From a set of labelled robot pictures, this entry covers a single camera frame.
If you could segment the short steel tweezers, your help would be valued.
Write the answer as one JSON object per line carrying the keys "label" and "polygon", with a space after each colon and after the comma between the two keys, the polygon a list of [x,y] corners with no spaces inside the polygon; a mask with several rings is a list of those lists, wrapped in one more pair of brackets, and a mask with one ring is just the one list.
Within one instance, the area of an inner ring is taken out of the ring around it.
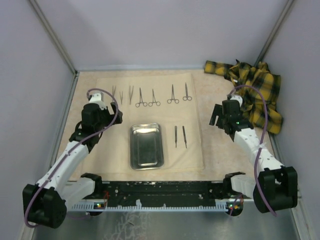
{"label": "short steel tweezers", "polygon": [[123,91],[119,92],[119,97],[120,97],[120,103],[122,105],[123,104],[123,98],[124,98],[124,92]]}

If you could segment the steel surgical scissors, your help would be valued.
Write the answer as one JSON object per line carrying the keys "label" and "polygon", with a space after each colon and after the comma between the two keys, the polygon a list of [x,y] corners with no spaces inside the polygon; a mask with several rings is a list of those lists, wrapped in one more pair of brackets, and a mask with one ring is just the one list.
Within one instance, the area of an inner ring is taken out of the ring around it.
{"label": "steel surgical scissors", "polygon": [[182,97],[182,100],[191,101],[193,98],[189,95],[187,83],[184,84],[184,87],[185,87],[185,96]]}

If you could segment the long steel tweezers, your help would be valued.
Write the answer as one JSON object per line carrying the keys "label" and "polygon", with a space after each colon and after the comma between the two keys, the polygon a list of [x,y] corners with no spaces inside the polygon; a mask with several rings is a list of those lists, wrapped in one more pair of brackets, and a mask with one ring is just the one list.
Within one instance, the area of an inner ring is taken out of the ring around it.
{"label": "long steel tweezers", "polygon": [[132,104],[132,98],[133,98],[133,93],[134,93],[134,86],[130,85],[129,86],[129,104]]}

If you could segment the steel scalpel handle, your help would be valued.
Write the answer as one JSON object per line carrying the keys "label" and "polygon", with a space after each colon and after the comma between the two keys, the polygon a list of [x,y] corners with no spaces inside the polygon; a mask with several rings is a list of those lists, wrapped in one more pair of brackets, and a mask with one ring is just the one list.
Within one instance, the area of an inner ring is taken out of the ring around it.
{"label": "steel scalpel handle", "polygon": [[183,139],[184,139],[185,148],[187,149],[188,148],[188,146],[187,146],[187,136],[186,136],[186,129],[185,129],[184,125],[182,126],[182,133],[183,133]]}
{"label": "steel scalpel handle", "polygon": [[178,143],[178,126],[174,126],[174,143],[175,143],[175,148],[177,148],[177,143]]}

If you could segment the steel clamp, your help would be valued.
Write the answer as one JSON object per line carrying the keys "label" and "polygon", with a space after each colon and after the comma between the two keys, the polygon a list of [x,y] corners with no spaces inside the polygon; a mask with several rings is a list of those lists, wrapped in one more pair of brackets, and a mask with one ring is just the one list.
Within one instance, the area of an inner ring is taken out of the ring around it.
{"label": "steel clamp", "polygon": [[139,88],[139,101],[135,104],[136,108],[139,108],[140,106],[147,107],[148,103],[143,100],[142,90]]}

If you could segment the steel instrument tray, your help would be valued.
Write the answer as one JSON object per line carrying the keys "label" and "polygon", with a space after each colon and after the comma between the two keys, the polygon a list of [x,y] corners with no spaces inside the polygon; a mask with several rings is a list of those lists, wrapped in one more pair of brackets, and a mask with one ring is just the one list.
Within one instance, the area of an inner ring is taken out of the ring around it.
{"label": "steel instrument tray", "polygon": [[136,124],[130,128],[130,166],[153,170],[164,165],[162,129],[158,123]]}

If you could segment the beige cloth wrap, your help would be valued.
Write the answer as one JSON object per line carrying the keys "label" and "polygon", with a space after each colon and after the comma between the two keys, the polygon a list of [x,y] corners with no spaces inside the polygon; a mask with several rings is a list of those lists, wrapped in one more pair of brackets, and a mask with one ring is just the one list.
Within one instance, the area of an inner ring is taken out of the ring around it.
{"label": "beige cloth wrap", "polygon": [[[185,83],[191,101],[183,101]],[[171,98],[172,85],[179,103],[167,103]],[[123,122],[114,125],[103,133],[99,143],[82,163],[82,170],[101,175],[130,173],[130,129],[133,125],[157,123],[161,127],[164,165],[161,172],[197,171],[204,168],[201,131],[198,109],[190,73],[99,78],[96,87],[111,90],[116,86],[116,100],[123,113]],[[129,87],[134,86],[131,104],[129,104]],[[160,106],[140,106],[139,88],[143,100],[152,101],[152,89]],[[121,104],[120,92],[123,91]],[[177,148],[175,148],[175,126],[177,126]],[[185,147],[183,129],[185,126],[187,148]]]}

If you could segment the steel hemostat forceps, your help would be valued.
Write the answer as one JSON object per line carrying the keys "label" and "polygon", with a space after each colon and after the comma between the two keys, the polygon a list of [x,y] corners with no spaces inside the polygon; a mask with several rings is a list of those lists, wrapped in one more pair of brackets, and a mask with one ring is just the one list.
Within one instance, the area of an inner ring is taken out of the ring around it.
{"label": "steel hemostat forceps", "polygon": [[161,102],[156,100],[154,89],[152,89],[152,100],[151,100],[151,102],[148,103],[148,106],[149,107],[152,107],[152,106],[159,107],[160,105],[161,105]]}

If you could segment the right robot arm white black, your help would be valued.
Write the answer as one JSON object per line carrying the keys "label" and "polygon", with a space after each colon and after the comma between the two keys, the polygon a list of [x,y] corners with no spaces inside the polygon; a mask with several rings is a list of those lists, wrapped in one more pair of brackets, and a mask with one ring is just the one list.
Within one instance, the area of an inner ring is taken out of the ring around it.
{"label": "right robot arm white black", "polygon": [[261,213],[298,205],[297,171],[292,166],[284,166],[260,142],[253,125],[243,117],[238,98],[216,104],[209,124],[224,130],[247,154],[254,169],[254,178],[243,173],[225,176],[228,182],[223,185],[223,192],[227,197],[235,198],[241,193],[253,199]]}

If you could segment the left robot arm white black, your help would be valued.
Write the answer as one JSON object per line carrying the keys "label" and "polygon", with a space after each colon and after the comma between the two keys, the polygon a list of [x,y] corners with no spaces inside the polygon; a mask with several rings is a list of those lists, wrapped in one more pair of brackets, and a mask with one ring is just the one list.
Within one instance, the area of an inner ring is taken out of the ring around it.
{"label": "left robot arm white black", "polygon": [[67,186],[66,183],[99,142],[103,132],[122,123],[123,114],[117,102],[110,105],[113,114],[96,102],[86,104],[81,112],[81,121],[76,124],[63,154],[40,180],[24,187],[22,201],[27,227],[41,225],[56,229],[73,205],[88,196],[97,199],[103,195],[102,178],[93,173],[84,173],[72,185]]}

